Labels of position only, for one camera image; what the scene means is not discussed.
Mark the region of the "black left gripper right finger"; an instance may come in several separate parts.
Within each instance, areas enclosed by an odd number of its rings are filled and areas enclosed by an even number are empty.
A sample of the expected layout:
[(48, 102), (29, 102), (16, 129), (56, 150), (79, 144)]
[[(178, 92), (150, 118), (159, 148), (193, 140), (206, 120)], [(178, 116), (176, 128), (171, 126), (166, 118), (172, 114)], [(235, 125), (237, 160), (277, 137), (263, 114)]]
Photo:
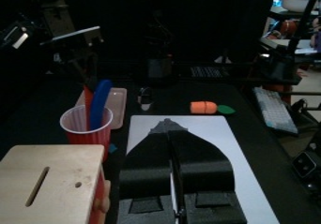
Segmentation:
[(167, 120), (179, 224), (247, 224), (234, 190), (230, 160), (205, 139)]

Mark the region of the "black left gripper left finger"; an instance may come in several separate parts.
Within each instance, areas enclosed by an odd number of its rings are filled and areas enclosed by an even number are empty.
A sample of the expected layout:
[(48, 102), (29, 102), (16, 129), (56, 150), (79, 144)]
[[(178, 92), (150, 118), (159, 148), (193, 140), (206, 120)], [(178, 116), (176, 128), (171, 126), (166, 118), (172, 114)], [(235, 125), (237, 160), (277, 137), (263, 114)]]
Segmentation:
[(119, 182), (116, 224), (175, 224), (166, 121), (127, 153)]

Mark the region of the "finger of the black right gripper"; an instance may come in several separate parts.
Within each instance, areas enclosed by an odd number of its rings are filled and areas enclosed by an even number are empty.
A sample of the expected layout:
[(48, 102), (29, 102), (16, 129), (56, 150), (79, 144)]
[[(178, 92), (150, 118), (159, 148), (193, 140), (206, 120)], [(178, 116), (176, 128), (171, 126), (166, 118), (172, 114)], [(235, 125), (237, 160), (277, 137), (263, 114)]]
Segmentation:
[(68, 70), (69, 75), (79, 83), (88, 83), (88, 63), (84, 59), (71, 59), (68, 61)]
[(92, 53), (87, 62), (88, 84), (95, 85), (98, 82), (98, 54)]

